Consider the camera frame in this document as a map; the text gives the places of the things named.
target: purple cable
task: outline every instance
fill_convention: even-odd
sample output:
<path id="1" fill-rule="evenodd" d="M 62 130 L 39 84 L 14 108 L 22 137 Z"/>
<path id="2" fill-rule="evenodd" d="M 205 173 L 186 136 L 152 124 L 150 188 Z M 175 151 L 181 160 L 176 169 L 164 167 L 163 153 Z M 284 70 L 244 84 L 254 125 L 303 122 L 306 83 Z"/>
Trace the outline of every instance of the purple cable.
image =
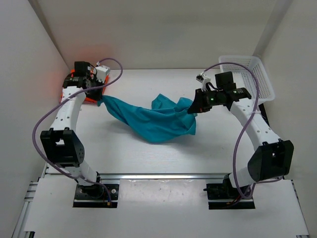
<path id="1" fill-rule="evenodd" d="M 257 95 L 256 95 L 256 100 L 255 100 L 255 103 L 254 103 L 254 106 L 253 106 L 253 112 L 256 111 L 257 109 L 257 105 L 258 105 L 258 102 L 259 102 L 259 95 L 260 95 L 260 89 L 259 89 L 259 82 L 257 80 L 257 78 L 255 77 L 255 75 L 252 73 L 251 70 L 249 70 L 247 67 L 245 67 L 244 65 L 242 64 L 239 64 L 239 63 L 234 63 L 234 62 L 221 62 L 221 63 L 216 63 L 212 66 L 210 66 L 209 68 L 205 69 L 204 72 L 207 72 L 209 69 L 211 68 L 214 68 L 218 65 L 222 65 L 222 64 L 233 64 L 233 65 L 237 65 L 237 66 L 240 66 L 244 69 L 246 69 L 252 76 L 255 84 L 256 84 L 256 89 L 257 89 Z M 236 168 L 236 161 L 237 161 L 237 151 L 238 151 L 238 146 L 239 146 L 239 143 L 240 143 L 240 140 L 242 138 L 242 135 L 243 133 L 245 132 L 245 130 L 247 129 L 248 125 L 251 123 L 252 119 L 254 117 L 254 113 L 251 114 L 250 118 L 247 120 L 246 124 L 243 126 L 239 136 L 238 136 L 238 139 L 237 139 L 237 142 L 234 146 L 234 151 L 233 151 L 233 161 L 232 161 L 232 166 L 233 166 L 233 178 L 234 178 L 234 182 L 235 182 L 235 185 L 237 187 L 237 190 L 239 192 L 239 194 L 241 195 L 241 198 L 243 199 L 250 199 L 252 198 L 252 195 L 253 195 L 253 192 L 254 192 L 254 188 L 255 188 L 255 184 L 252 186 L 251 188 L 251 192 L 250 192 L 250 195 L 249 196 L 245 196 L 245 194 L 242 192 L 240 186 L 239 186 L 239 182 L 238 182 L 238 178 L 237 178 L 237 168 Z"/>
<path id="2" fill-rule="evenodd" d="M 52 166 L 54 169 L 56 169 L 57 171 L 59 171 L 62 175 L 65 175 L 66 177 L 68 177 L 68 178 L 70 178 L 70 179 L 77 179 L 77 178 L 79 178 L 80 176 L 73 177 L 72 175 L 69 175 L 68 173 L 64 172 L 64 171 L 61 170 L 59 167 L 57 167 L 56 165 L 54 165 L 50 160 L 48 160 L 48 158 L 46 158 L 45 154 L 40 150 L 40 148 L 39 148 L 39 146 L 38 146 L 38 144 L 37 144 L 37 142 L 36 142 L 36 130 L 37 130 L 37 128 L 39 127 L 39 125 L 41 124 L 41 122 L 42 122 L 45 118 L 47 118 L 47 117 L 48 117 L 50 114 L 52 114 L 55 110 L 57 110 L 58 108 L 60 108 L 61 106 L 63 106 L 65 103 L 67 103 L 67 102 L 69 101 L 69 99 L 72 99 L 73 97 L 75 97 L 76 95 L 78 95 L 78 94 L 80 94 L 80 93 L 84 93 L 84 92 L 87 92 L 87 91 L 90 91 L 90 90 L 105 88 L 105 87 L 107 87 L 107 86 L 113 84 L 114 82 L 116 82 L 116 81 L 122 76 L 122 74 L 123 74 L 123 67 L 122 67 L 122 64 L 121 64 L 119 61 L 117 61 L 116 59 L 113 59 L 113 58 L 104 58 L 104 59 L 102 59 L 101 61 L 99 61 L 99 63 L 101 63 L 101 62 L 103 62 L 103 61 L 105 61 L 105 60 L 113 60 L 113 61 L 117 62 L 118 65 L 120 66 L 120 74 L 119 74 L 119 76 L 118 76 L 115 80 L 113 80 L 113 81 L 111 81 L 111 82 L 109 82 L 109 83 L 107 83 L 107 84 L 105 84 L 105 85 L 98 86 L 98 87 L 92 87 L 92 88 L 86 88 L 86 89 L 80 90 L 80 91 L 78 91 L 78 92 L 76 92 L 76 93 L 70 95 L 68 98 L 66 98 L 64 101 L 62 101 L 61 103 L 59 103 L 59 104 L 58 104 L 57 106 L 55 106 L 52 110 L 50 110 L 48 113 L 46 113 L 43 117 L 41 117 L 41 118 L 39 119 L 39 121 L 35 124 L 35 126 L 34 126 L 34 128 L 33 128 L 33 131 L 32 131 L 32 142 L 33 142 L 33 145 L 34 145 L 36 151 L 39 153 L 39 155 L 40 155 L 50 166 Z M 94 183 L 92 183 L 92 184 L 98 184 L 98 185 L 100 185 L 100 186 L 102 186 L 102 187 L 104 186 L 104 184 L 102 184 L 102 183 L 97 183 L 97 182 L 94 182 Z M 111 202 L 111 200 L 110 200 L 110 199 L 111 199 L 110 193 L 109 193 L 107 187 L 106 187 L 106 192 L 107 192 L 107 194 L 108 194 L 108 201 Z"/>

